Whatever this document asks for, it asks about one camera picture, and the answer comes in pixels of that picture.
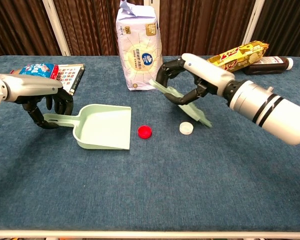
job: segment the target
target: light green brush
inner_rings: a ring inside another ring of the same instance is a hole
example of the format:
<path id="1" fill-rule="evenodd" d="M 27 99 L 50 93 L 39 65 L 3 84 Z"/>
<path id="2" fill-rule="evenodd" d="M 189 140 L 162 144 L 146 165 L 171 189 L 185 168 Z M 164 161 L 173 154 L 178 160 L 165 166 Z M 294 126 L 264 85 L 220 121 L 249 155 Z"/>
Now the light green brush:
<path id="1" fill-rule="evenodd" d="M 163 94 L 169 93 L 177 98 L 182 98 L 184 96 L 182 93 L 178 92 L 175 88 L 171 86 L 164 87 L 160 83 L 153 81 L 152 79 L 149 81 L 149 83 Z M 197 108 L 193 102 L 190 102 L 187 105 L 178 106 L 194 120 L 199 121 L 200 123 L 206 125 L 209 128 L 212 127 L 212 123 L 206 118 L 204 112 Z"/>

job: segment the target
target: bottle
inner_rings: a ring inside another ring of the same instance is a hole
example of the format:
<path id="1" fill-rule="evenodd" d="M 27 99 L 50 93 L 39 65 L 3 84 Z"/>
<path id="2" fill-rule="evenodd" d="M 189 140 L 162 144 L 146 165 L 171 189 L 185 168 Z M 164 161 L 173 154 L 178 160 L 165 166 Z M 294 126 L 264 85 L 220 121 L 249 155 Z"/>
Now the bottle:
<path id="1" fill-rule="evenodd" d="M 294 61 L 290 57 L 264 56 L 242 70 L 246 75 L 281 74 L 290 70 Z"/>

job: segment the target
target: brown curtain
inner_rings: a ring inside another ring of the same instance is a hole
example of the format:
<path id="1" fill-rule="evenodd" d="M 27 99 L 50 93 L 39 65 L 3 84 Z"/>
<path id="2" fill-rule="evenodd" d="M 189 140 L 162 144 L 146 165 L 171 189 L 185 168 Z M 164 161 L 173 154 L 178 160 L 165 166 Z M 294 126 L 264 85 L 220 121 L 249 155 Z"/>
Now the brown curtain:
<path id="1" fill-rule="evenodd" d="M 217 55 L 240 46 L 255 0 L 161 0 L 162 54 Z"/>
<path id="2" fill-rule="evenodd" d="M 143 5 L 143 0 L 128 0 Z M 118 55 L 120 0 L 54 0 L 71 55 Z"/>
<path id="3" fill-rule="evenodd" d="M 60 54 L 41 0 L 0 0 L 0 56 Z"/>
<path id="4" fill-rule="evenodd" d="M 265 0 L 252 40 L 269 43 L 266 56 L 300 57 L 300 0 Z"/>

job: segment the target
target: yellow snack bag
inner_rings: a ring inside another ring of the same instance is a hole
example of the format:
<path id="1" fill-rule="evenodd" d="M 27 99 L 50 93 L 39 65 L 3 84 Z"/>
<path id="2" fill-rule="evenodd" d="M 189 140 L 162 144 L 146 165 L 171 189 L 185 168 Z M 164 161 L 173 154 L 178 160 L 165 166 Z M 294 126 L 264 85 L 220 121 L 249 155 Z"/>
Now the yellow snack bag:
<path id="1" fill-rule="evenodd" d="M 258 62 L 268 49 L 269 44 L 261 41 L 252 41 L 238 46 L 219 55 L 209 58 L 207 61 L 227 70 L 234 72 Z"/>

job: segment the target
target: robotic arm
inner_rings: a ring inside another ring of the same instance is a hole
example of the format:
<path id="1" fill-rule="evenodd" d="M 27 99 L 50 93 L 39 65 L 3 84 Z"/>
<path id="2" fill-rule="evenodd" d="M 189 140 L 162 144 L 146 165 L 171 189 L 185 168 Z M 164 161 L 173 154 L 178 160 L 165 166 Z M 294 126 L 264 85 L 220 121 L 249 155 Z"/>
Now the robotic arm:
<path id="1" fill-rule="evenodd" d="M 233 73 L 190 53 L 164 63 L 156 81 L 167 87 L 168 79 L 185 70 L 193 74 L 197 87 L 183 97 L 165 93 L 172 103 L 186 105 L 208 93 L 218 95 L 232 110 L 287 144 L 300 144 L 300 106 L 272 93 L 272 87 L 264 89 L 249 80 L 236 81 Z"/>
<path id="2" fill-rule="evenodd" d="M 58 80 L 32 75 L 0 74 L 0 103 L 22 104 L 35 124 L 43 129 L 55 129 L 58 125 L 45 121 L 37 106 L 44 97 L 49 110 L 54 100 L 57 114 L 71 115 L 73 98 Z"/>

